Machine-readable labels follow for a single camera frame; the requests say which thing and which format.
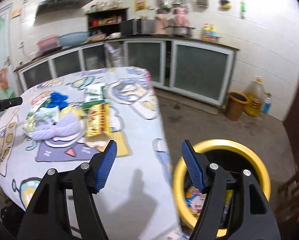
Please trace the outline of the steel pot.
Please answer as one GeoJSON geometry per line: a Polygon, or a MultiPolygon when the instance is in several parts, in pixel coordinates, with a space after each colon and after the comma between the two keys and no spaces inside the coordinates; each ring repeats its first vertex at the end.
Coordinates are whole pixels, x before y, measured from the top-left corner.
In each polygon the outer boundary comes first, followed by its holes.
{"type": "Polygon", "coordinates": [[[171,35],[178,37],[192,37],[192,32],[194,27],[180,27],[180,26],[170,26],[169,30],[171,35]]]}

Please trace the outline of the yellow wrapper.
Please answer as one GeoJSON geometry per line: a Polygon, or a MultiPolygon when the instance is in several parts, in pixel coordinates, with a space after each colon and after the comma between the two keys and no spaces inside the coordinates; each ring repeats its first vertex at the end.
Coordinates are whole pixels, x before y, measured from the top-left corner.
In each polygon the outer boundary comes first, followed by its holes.
{"type": "Polygon", "coordinates": [[[23,125],[23,130],[26,133],[31,133],[36,130],[39,125],[39,118],[35,113],[31,113],[26,117],[25,123],[23,125]]]}

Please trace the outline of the pink thermos left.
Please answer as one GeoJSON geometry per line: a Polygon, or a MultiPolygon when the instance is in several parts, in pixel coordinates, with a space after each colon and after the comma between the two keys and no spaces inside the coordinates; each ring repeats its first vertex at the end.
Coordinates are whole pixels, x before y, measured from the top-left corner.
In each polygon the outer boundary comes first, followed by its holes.
{"type": "Polygon", "coordinates": [[[166,35],[166,28],[168,27],[168,21],[164,10],[158,9],[154,16],[154,33],[160,35],[166,35]]]}

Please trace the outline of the yellow wall poster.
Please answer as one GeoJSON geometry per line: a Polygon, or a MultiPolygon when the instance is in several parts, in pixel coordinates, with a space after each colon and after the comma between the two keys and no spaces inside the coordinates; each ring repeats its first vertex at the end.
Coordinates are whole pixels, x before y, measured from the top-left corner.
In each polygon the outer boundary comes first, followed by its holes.
{"type": "Polygon", "coordinates": [[[144,11],[147,9],[147,0],[134,0],[134,11],[144,11]]]}

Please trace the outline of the yellow blue snack bag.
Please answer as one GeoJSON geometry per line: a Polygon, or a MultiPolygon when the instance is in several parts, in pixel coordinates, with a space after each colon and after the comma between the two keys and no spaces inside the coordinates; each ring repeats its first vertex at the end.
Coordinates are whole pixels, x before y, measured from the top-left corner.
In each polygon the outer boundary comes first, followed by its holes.
{"type": "MultiPolygon", "coordinates": [[[[225,193],[225,200],[224,200],[224,207],[223,207],[223,213],[222,213],[222,218],[221,218],[221,223],[224,224],[225,220],[227,218],[227,214],[229,211],[229,207],[231,204],[233,196],[233,191],[232,190],[226,190],[225,193]]],[[[194,186],[190,186],[185,194],[185,201],[188,209],[190,210],[191,214],[198,218],[204,202],[205,202],[206,194],[202,194],[198,189],[196,189],[194,186]]]]}

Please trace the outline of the pink thermos right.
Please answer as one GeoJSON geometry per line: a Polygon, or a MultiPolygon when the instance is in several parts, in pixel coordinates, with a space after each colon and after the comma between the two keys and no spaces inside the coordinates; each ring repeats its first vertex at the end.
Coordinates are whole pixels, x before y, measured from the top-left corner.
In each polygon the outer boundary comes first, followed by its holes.
{"type": "Polygon", "coordinates": [[[190,22],[187,18],[187,9],[177,7],[174,10],[174,23],[177,27],[189,27],[190,22]]]}

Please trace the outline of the yellow red snack box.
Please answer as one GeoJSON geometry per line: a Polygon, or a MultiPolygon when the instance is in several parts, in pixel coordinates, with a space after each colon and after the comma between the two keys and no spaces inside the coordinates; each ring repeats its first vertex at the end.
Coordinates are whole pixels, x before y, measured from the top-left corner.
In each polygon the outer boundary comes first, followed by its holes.
{"type": "Polygon", "coordinates": [[[109,109],[109,104],[104,103],[90,107],[87,116],[86,137],[93,137],[102,133],[109,135],[111,132],[109,109]]]}

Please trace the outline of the cartoon printed tablecloth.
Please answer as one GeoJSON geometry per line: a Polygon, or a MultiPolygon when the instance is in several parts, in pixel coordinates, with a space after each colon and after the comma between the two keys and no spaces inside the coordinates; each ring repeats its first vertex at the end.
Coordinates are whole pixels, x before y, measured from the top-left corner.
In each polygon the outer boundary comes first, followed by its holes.
{"type": "Polygon", "coordinates": [[[104,189],[94,196],[110,239],[181,239],[182,231],[172,193],[172,165],[150,74],[139,67],[97,69],[40,83],[22,94],[23,103],[0,118],[0,187],[26,209],[48,169],[72,170],[100,153],[109,139],[117,143],[117,158],[104,189]],[[109,135],[35,141],[23,125],[30,111],[53,92],[68,96],[66,113],[80,115],[84,89],[105,83],[109,104],[109,135]]]}

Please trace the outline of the green white milk carton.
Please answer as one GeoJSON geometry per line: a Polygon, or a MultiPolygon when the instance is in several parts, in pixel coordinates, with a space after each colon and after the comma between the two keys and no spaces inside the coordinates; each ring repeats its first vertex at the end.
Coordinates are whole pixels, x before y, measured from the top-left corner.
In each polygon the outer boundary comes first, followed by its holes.
{"type": "Polygon", "coordinates": [[[105,102],[106,84],[105,83],[94,83],[92,85],[88,85],[84,89],[85,94],[85,103],[87,102],[105,102]]]}

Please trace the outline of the black spice shelf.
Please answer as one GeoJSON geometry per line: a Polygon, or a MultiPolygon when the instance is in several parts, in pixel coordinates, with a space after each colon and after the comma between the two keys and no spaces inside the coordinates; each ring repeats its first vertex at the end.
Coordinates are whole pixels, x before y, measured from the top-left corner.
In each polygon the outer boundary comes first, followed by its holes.
{"type": "Polygon", "coordinates": [[[119,33],[121,23],[128,19],[129,8],[112,8],[85,13],[89,36],[119,33]]]}

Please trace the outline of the detergent bottles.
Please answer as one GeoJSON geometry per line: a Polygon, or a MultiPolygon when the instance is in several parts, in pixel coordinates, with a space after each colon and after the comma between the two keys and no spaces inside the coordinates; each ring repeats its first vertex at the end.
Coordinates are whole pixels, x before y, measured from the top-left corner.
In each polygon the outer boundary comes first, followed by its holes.
{"type": "Polygon", "coordinates": [[[217,42],[216,28],[213,24],[205,24],[202,29],[202,39],[206,41],[217,42]]]}

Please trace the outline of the white sack under counter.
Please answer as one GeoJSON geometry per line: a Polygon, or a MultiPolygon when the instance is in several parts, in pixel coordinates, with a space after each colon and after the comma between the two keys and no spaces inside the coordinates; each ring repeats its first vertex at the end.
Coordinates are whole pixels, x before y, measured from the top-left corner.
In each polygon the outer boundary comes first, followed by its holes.
{"type": "Polygon", "coordinates": [[[124,46],[121,42],[106,42],[104,50],[107,68],[118,68],[124,65],[124,46]]]}

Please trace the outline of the blue glove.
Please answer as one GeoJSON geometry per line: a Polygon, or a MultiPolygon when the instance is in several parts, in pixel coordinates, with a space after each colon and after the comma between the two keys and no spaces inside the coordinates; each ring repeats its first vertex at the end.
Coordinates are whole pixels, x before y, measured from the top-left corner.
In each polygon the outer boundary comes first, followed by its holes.
{"type": "Polygon", "coordinates": [[[58,92],[53,92],[50,94],[50,101],[45,107],[46,108],[58,107],[59,110],[62,110],[68,106],[68,102],[66,102],[67,99],[68,99],[67,95],[63,95],[58,92]]]}

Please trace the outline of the painted flower door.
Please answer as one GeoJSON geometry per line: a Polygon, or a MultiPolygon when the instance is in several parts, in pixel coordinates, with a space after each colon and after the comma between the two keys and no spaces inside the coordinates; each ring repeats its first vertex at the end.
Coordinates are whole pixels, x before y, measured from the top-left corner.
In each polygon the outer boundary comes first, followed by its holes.
{"type": "Polygon", "coordinates": [[[0,9],[0,100],[18,95],[17,84],[11,66],[10,49],[11,5],[0,9]]]}

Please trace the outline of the white green wrapper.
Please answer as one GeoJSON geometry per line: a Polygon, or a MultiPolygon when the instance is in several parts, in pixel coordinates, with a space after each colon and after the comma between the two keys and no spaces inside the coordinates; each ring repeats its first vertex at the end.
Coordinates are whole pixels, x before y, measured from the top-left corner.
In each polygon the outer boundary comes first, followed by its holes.
{"type": "Polygon", "coordinates": [[[42,107],[34,113],[34,120],[38,125],[54,125],[59,122],[60,113],[58,107],[42,107]]]}

